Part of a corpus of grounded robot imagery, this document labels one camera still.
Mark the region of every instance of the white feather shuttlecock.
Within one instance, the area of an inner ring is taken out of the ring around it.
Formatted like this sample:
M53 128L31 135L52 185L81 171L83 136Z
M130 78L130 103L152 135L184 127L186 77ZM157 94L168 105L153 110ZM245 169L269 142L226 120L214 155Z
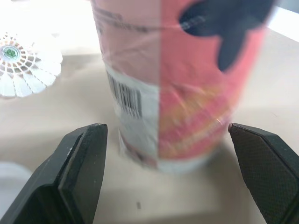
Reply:
M53 85L62 54L52 36L0 32L0 96L26 97Z

